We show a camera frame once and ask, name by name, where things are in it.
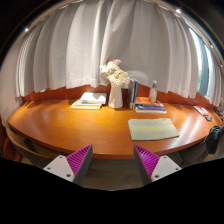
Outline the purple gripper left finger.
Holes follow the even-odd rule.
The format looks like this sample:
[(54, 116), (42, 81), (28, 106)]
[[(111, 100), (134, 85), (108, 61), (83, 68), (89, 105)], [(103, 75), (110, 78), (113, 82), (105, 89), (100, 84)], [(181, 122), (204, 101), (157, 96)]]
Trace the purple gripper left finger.
[(81, 186), (84, 182), (92, 155), (92, 146), (88, 145), (68, 156), (57, 156), (44, 167), (44, 170)]

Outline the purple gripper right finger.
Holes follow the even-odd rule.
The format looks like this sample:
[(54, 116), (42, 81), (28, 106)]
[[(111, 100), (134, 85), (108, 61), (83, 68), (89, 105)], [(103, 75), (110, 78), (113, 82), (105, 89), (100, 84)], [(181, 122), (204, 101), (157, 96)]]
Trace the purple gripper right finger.
[(167, 155), (158, 156), (138, 145), (134, 146), (133, 154), (144, 185), (181, 170)]

